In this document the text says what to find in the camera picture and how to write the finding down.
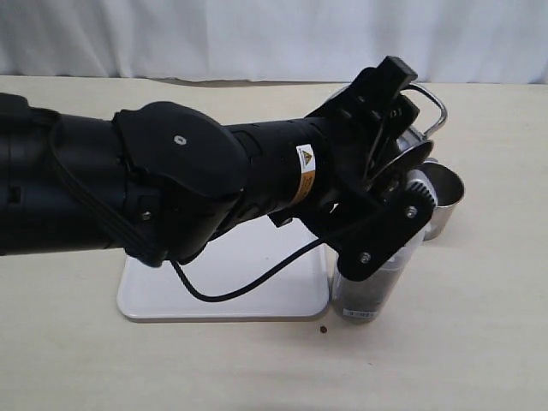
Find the warning label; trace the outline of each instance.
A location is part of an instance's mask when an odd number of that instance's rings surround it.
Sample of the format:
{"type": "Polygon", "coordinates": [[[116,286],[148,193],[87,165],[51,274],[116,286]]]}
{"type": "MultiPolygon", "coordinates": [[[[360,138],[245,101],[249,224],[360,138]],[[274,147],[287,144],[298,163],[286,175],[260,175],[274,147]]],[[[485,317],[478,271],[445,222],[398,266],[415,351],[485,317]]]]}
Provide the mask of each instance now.
{"type": "Polygon", "coordinates": [[[291,202],[292,205],[303,201],[310,194],[316,178],[316,158],[312,146],[305,144],[304,146],[297,146],[296,149],[301,163],[301,183],[291,202]]]}

